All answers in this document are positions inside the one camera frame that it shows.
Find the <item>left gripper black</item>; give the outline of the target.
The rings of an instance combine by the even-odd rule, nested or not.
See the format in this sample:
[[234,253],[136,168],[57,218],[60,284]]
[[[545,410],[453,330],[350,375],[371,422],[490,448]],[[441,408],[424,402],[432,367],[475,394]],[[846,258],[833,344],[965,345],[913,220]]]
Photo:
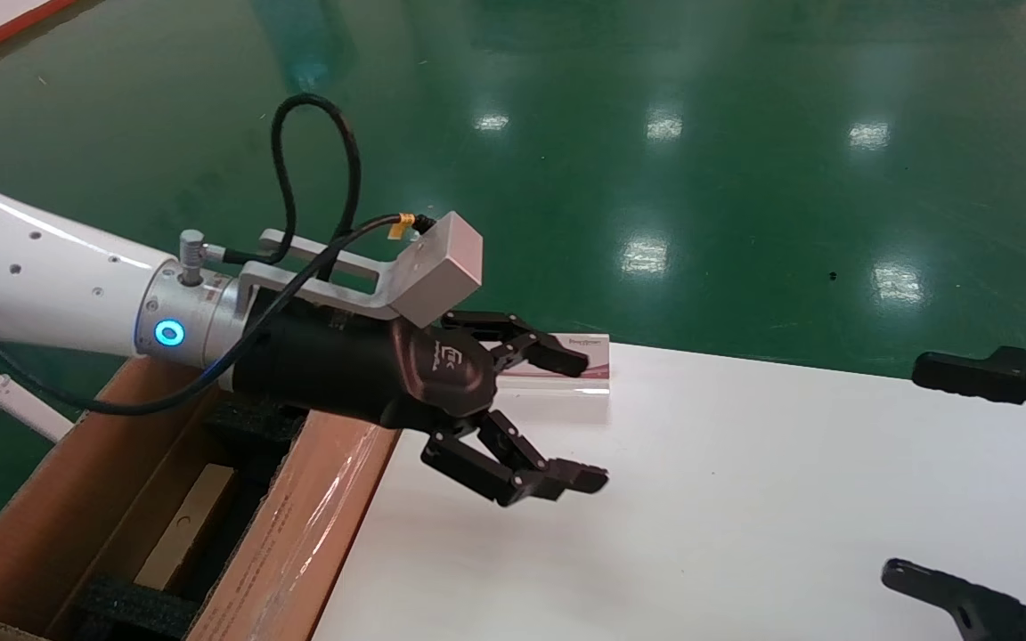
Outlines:
[[496,373],[529,362],[576,378],[588,368],[585,353],[512,313],[452,310],[441,328],[294,301],[233,365],[232,390],[431,433],[420,459],[497,506],[593,495],[607,486],[606,469],[546,458],[504,413],[485,411],[494,405]]

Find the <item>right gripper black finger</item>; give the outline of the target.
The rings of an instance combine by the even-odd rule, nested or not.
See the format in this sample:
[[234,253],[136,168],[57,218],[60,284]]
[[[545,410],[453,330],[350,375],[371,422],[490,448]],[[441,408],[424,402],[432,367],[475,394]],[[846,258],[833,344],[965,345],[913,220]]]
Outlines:
[[884,563],[881,583],[944,610],[964,640],[1026,640],[1026,604],[1007,593],[904,559]]
[[911,380],[920,388],[986,399],[997,404],[1026,404],[1026,349],[997,349],[972,360],[928,352],[916,358]]

